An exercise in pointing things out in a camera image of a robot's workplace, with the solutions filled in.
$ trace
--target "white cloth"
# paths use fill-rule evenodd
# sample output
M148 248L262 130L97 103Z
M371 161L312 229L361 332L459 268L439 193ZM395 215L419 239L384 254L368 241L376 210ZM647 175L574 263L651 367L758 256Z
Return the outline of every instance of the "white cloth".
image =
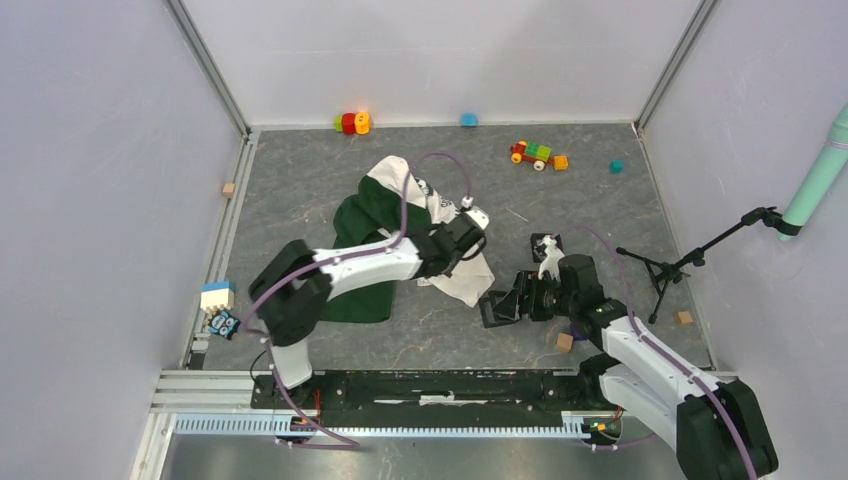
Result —
M408 172L409 165L406 160L389 155L375 165L368 172L368 176L401 196L403 180ZM408 203L425 208L430 213L432 223L448 223L459 214L459 210L452 201L443 198L435 188L422 179L410 178L406 197ZM459 262L450 277L439 275L428 279L420 278L418 285L433 285L451 297L462 300L469 307L473 307L494 281L495 275L486 263L486 258L480 253L471 260Z
M556 244L556 240L550 235L545 235L545 238L542 239L542 245L545 246L545 258L539 265L539 278L542 278L543 273L548 272L551 278L559 280L559 261L565 257L565 254L562 253L562 250Z

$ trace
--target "white wall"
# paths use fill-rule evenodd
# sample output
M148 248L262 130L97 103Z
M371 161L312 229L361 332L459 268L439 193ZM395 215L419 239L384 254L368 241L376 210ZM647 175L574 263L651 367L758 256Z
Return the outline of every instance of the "white wall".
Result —
M697 0L185 0L247 121L633 120Z
M127 478L238 136L161 1L0 18L0 478Z
M848 3L724 1L647 127L683 250L785 209L848 102ZM848 176L801 235L749 227L689 279L723 366L757 392L777 478L844 478Z

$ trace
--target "black tripod stand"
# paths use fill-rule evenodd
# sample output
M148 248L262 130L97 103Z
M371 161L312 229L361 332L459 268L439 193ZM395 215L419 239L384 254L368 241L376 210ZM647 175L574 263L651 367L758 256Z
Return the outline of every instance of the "black tripod stand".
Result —
M767 227L774 228L777 231L786 235L797 235L798 230L800 230L800 228L794 225L789 225L788 223L784 223L783 216L780 213L774 211L776 208L777 207L757 207L751 210L742 217L742 220L740 220L739 223L730 227L724 233L710 240L703 246L695 248L691 252L687 253L683 256L683 258L681 258L677 263L674 264L668 262L657 262L651 260L650 258L646 258L641 255L636 255L635 253L628 252L627 250L621 247L616 248L615 251L618 252L619 255L633 257L636 260L640 260L645 264L645 268L648 269L648 275L651 277L651 283L654 285L654 289L659 294L659 299L657 299L657 305L654 307L654 311L651 313L651 316L648 317L648 323L652 325L656 323L657 313L660 310L660 305L662 305L663 298L665 297L665 292L666 290L668 290L668 285L671 283L680 283L680 281L683 280L683 277L689 276L687 273L682 272L681 269L686 265L689 265L690 263L696 267L703 267L706 264L706 260L704 260L704 254L707 252L707 250L714 247L717 243L724 240L725 238L733 235L742 227L753 225L762 220L763 224Z

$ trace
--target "green tube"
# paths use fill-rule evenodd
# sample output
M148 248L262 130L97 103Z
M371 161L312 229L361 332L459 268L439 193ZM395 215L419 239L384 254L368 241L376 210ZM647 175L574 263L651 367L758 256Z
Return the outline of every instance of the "green tube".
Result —
M827 143L783 214L783 221L792 226L803 227L824 198L827 189L836 180L845 162L848 162L848 105L845 105L833 121ZM792 237L778 233L777 238L786 241Z

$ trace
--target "green toy block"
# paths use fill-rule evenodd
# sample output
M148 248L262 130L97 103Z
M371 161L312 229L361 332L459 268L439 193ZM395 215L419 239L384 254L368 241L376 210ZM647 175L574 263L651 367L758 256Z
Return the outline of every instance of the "green toy block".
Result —
M536 158L539 160L547 160L548 157L551 156L551 147L546 147L544 145L539 145L539 149L536 152Z

